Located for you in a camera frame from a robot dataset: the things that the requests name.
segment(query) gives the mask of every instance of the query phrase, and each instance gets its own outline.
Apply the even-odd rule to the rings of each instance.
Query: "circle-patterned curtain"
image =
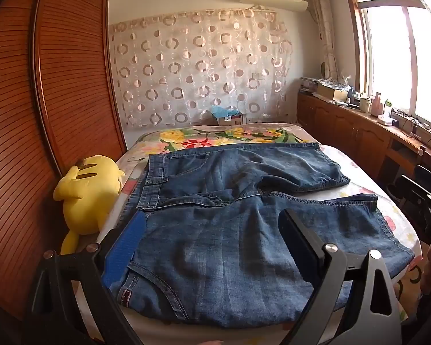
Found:
[[[168,14],[121,22],[110,32],[127,125],[201,124],[213,106],[258,121],[284,113],[292,44],[276,12]]]

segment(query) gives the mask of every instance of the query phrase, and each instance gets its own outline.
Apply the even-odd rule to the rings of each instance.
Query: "bed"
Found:
[[[238,126],[198,126],[183,129],[157,131],[145,134],[136,144],[118,160],[117,164],[125,172],[122,179],[122,190],[118,200],[100,231],[97,242],[115,227],[123,205],[137,184],[145,169],[149,154],[164,154],[187,148],[207,147],[236,143],[293,143],[316,141],[304,129],[295,124],[254,123]],[[334,147],[321,145],[321,150],[341,166],[341,172],[351,179],[343,187],[328,189],[300,195],[306,199],[329,200],[351,196],[358,193],[374,193],[378,196],[378,209],[384,216],[394,236],[401,244],[415,253],[409,266],[414,266],[422,259],[422,249],[418,236],[409,221],[401,213],[388,195],[349,157]],[[398,281],[409,266],[396,276]],[[91,337],[100,338],[94,320],[89,311],[82,289],[77,290],[77,302],[88,332]],[[207,326],[187,324],[166,324],[161,321],[143,317],[131,309],[121,308],[132,328],[143,342],[148,344],[197,344],[203,341],[223,340],[228,344],[262,345],[279,344],[290,330],[292,323],[283,323],[255,329],[220,329]],[[331,338],[339,323],[342,310],[334,313],[322,340]]]

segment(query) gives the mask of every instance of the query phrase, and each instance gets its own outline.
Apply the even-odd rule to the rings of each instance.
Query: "bottle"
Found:
[[[384,111],[384,104],[382,104],[382,94],[380,92],[377,92],[372,102],[371,114],[374,117],[378,117],[379,115],[383,115],[383,111]]]

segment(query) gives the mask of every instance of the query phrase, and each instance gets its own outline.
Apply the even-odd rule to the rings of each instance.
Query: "cardboard box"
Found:
[[[316,91],[321,96],[328,98],[329,100],[334,101],[343,101],[346,102],[348,97],[348,91],[341,91],[339,89],[333,89],[330,87],[327,87],[322,84],[318,84],[318,89]]]
[[[240,125],[244,123],[244,119],[245,119],[245,116],[243,114],[231,115],[229,117],[217,118],[217,124],[219,126]]]

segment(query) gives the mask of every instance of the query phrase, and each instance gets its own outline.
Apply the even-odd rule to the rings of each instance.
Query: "window frame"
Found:
[[[350,7],[351,21],[353,24],[354,34],[354,52],[356,59],[356,78],[355,78],[355,89],[359,92],[365,92],[368,94],[373,93],[373,61],[371,58],[371,35],[370,25],[368,24],[367,7],[360,9],[357,6],[357,0],[348,0]],[[411,58],[411,72],[412,72],[412,91],[410,94],[409,109],[403,110],[407,114],[417,118],[421,123],[427,123],[431,127],[431,122],[418,116],[415,113],[416,101],[417,101],[417,89],[418,89],[418,67],[417,67],[417,55],[415,37],[412,29],[412,22],[410,21],[409,10],[407,6],[402,6],[402,11],[405,15],[407,31],[409,34],[410,43],[410,58]]]

